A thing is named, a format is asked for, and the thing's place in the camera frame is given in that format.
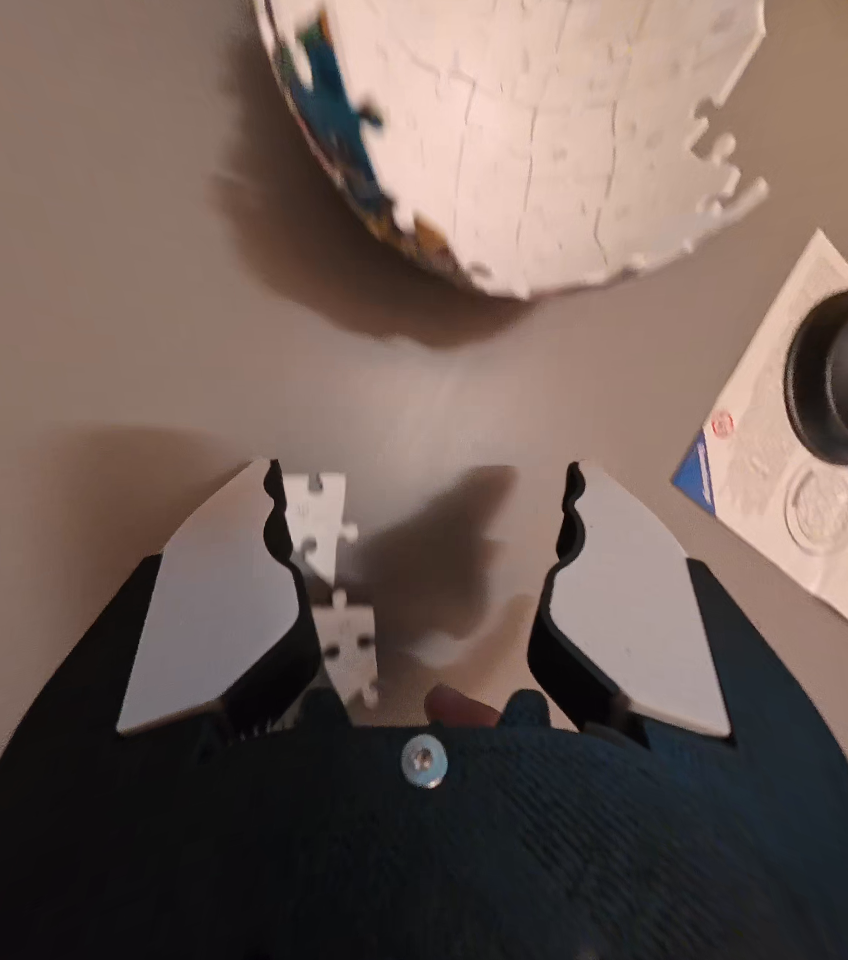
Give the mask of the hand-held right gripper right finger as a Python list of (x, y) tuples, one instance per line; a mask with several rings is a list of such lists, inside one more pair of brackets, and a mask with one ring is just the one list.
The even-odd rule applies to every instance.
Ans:
[(527, 665), (571, 729), (645, 739), (655, 722), (707, 739), (732, 724), (689, 558), (638, 498), (587, 461), (567, 467), (556, 562)]

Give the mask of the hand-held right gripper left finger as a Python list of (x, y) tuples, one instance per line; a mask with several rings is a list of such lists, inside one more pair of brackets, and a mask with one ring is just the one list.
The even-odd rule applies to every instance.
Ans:
[(240, 735), (279, 723), (320, 670), (276, 459), (248, 464), (164, 547), (117, 732), (199, 714)]

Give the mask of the white puzzle piece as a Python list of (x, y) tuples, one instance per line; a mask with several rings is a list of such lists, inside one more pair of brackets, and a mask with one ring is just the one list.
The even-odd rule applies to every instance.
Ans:
[(333, 588), (340, 541), (353, 546), (358, 525), (346, 521), (346, 475), (341, 472), (284, 474), (286, 523), (294, 553)]
[(352, 604), (335, 588), (329, 605), (312, 608), (325, 672), (346, 707), (359, 701), (368, 710), (380, 702), (374, 610)]

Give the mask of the partly built puzzle ball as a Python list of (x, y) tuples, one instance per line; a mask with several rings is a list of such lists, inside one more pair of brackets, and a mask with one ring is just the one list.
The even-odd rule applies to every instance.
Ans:
[(723, 106), (758, 1), (258, 1), (311, 153), (370, 234), (530, 301), (691, 253), (767, 195), (739, 188)]

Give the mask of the puzzle instruction leaflet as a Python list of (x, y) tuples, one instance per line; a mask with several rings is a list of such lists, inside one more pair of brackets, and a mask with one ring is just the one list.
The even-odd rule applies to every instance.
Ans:
[(848, 291), (848, 262), (818, 229), (783, 284), (673, 486), (848, 621), (848, 465), (791, 428), (785, 366), (801, 321)]

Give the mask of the person's right hand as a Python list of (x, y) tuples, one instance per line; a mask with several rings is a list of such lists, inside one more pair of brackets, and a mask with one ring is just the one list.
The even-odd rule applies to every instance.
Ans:
[(444, 683), (429, 691), (424, 707), (430, 724), (450, 728), (494, 728), (502, 716), (489, 704), (479, 702)]

